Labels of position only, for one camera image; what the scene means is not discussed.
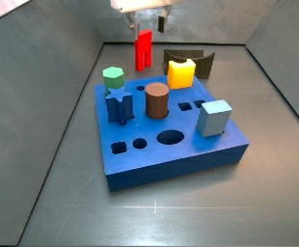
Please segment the red rectangular block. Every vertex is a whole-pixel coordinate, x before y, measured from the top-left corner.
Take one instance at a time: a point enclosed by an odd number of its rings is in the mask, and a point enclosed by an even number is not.
[[[143,71],[153,66],[153,30],[139,32],[138,41],[134,43],[135,69]]]

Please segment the hole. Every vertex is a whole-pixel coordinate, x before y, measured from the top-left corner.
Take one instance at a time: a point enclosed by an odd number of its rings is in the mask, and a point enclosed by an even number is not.
[[[191,104],[189,102],[179,103],[178,106],[179,106],[182,111],[193,110],[193,106],[191,106]]]
[[[198,108],[202,108],[202,104],[206,102],[205,100],[197,100],[194,101],[195,102],[195,105]]]
[[[179,130],[166,130],[158,135],[158,141],[166,145],[174,145],[183,141],[185,134]]]
[[[127,144],[126,142],[114,143],[111,145],[111,148],[113,148],[113,153],[119,154],[127,151]]]
[[[138,86],[137,89],[138,89],[139,91],[143,91],[143,90],[145,90],[145,86]]]
[[[142,150],[147,146],[147,141],[143,138],[138,138],[134,140],[133,144],[137,149]]]

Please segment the green hexagonal prism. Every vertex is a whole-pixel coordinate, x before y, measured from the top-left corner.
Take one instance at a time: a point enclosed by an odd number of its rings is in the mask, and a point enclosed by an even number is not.
[[[103,79],[106,95],[109,95],[109,89],[121,89],[125,86],[125,70],[117,67],[110,67],[109,69],[105,69]]]

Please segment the brown cylinder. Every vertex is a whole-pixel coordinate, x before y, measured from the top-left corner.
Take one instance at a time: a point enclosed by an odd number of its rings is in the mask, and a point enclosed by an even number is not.
[[[146,114],[153,119],[163,119],[169,114],[169,85],[154,82],[146,89]]]

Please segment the blue shape sorter board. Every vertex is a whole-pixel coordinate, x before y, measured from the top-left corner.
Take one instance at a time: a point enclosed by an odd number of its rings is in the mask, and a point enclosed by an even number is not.
[[[170,90],[167,117],[154,120],[146,115],[145,87],[153,82],[167,84],[167,80],[165,75],[126,82],[134,103],[134,118],[126,125],[109,122],[105,85],[94,87],[111,191],[238,163],[243,157],[249,140],[233,120],[222,135],[203,137],[197,130],[202,103],[215,100],[197,77],[193,88]]]

